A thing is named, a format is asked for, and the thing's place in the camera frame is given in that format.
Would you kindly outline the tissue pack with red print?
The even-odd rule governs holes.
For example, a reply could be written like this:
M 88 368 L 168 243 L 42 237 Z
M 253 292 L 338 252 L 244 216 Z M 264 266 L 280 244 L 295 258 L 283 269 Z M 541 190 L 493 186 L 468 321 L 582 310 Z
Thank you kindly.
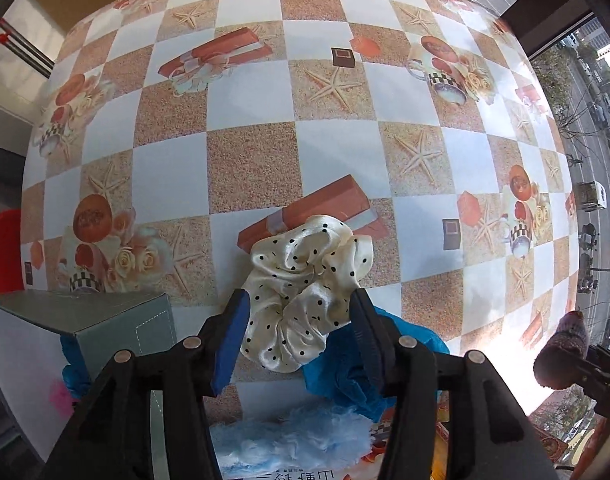
M 382 460 L 374 463 L 360 462 L 344 469 L 305 470 L 299 468 L 280 469 L 271 474 L 255 474 L 244 480 L 375 480 L 379 476 Z

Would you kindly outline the cream polka dot scrunchie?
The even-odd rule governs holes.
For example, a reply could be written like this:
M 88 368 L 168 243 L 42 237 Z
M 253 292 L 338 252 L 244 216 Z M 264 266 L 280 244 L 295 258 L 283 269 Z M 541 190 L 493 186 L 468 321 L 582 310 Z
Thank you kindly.
M 256 242 L 243 284 L 251 307 L 240 352 L 271 372 L 290 374 L 326 350 L 349 323 L 349 299 L 371 270 L 373 243 L 341 220 L 317 214 Z

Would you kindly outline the white open cardboard box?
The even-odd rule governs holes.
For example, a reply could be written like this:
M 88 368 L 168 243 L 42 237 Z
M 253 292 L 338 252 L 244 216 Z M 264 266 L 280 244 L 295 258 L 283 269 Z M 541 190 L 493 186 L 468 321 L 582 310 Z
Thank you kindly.
M 89 380 L 119 350 L 137 356 L 177 341 L 164 292 L 0 294 L 0 393 L 33 452 L 47 460 L 69 416 L 50 399 L 71 364 Z

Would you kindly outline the pink sponge block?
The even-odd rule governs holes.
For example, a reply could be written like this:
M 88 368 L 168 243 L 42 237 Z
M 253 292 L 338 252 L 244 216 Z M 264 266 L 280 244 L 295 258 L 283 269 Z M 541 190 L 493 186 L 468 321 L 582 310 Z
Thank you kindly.
M 49 401 L 63 418 L 69 419 L 72 416 L 74 412 L 74 399 L 61 379 L 55 379 L 51 382 Z

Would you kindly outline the red handled mop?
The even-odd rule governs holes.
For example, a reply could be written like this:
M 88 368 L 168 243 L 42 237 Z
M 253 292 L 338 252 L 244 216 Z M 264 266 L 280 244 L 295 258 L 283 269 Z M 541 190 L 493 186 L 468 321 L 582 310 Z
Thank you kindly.
M 0 19 L 0 45 L 46 79 L 50 77 L 55 62 L 4 18 Z

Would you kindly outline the orange yellow paper box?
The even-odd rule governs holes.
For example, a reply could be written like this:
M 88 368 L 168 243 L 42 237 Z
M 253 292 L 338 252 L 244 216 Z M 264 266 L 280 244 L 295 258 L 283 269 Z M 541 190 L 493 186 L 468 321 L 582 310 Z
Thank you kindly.
M 578 464 L 599 422 L 595 406 L 596 401 L 586 396 L 582 388 L 573 386 L 566 390 L 554 390 L 529 415 L 537 428 L 566 445 L 555 463 L 566 466 Z

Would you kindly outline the dark maroon knitted scrunchie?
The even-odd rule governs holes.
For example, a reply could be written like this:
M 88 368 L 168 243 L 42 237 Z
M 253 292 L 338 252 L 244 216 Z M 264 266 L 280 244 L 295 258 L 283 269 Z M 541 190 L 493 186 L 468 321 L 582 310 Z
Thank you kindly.
M 576 382 L 578 364 L 587 356 L 589 336 L 582 312 L 573 310 L 560 318 L 554 334 L 536 356 L 533 371 L 540 386 L 563 390 Z

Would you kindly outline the blue cloth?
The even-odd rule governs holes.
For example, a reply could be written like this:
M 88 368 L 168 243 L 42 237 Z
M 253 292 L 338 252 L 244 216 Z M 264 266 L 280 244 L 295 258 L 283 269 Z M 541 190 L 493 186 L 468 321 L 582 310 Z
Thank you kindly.
M 376 305 L 373 310 L 376 315 L 391 320 L 401 336 L 416 338 L 427 349 L 450 355 L 446 342 L 433 330 L 408 323 Z M 351 324 L 328 336 L 326 350 L 304 364 L 302 374 L 310 394 L 341 408 L 353 408 L 371 422 L 379 422 L 385 411 L 396 404 L 395 398 L 386 398 L 370 384 Z

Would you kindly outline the checkered printed tablecloth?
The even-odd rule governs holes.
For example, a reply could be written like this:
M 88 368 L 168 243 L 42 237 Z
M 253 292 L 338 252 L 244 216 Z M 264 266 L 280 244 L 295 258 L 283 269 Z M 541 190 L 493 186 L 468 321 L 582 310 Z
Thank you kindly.
M 350 177 L 372 301 L 480 350 L 533 412 L 574 307 L 577 212 L 536 74 L 469 0 L 119 0 L 66 36 L 26 159 L 28 288 L 160 289 L 186 334 L 248 226 Z

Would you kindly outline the red plastic chair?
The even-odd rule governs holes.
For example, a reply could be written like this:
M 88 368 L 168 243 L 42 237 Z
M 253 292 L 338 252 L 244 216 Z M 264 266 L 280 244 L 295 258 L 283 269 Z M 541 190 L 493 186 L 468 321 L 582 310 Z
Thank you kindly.
M 22 290 L 21 211 L 0 212 L 0 294 Z

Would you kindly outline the light blue fluffy toy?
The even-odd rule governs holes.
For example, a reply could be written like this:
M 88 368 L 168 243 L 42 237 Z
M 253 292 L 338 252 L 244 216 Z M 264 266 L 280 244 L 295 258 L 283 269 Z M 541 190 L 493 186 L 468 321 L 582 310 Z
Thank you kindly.
M 209 428 L 221 475 L 251 478 L 281 469 L 344 469 L 371 451 L 371 420 L 325 402 L 277 422 L 238 420 Z

